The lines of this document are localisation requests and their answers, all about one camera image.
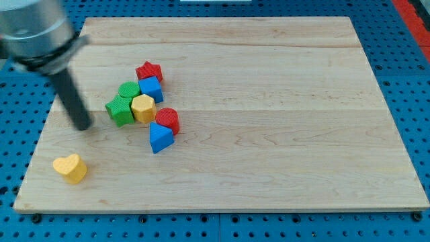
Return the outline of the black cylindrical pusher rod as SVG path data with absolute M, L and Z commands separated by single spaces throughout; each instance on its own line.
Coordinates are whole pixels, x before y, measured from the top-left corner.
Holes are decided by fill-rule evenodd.
M 68 69 L 48 76 L 66 113 L 77 130 L 87 130 L 92 119 Z

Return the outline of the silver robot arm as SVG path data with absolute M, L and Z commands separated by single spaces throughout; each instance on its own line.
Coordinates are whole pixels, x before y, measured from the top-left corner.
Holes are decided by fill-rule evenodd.
M 77 130 L 91 116 L 68 70 L 69 61 L 88 38 L 80 37 L 57 0 L 2 0 L 1 37 L 13 61 L 49 78 Z

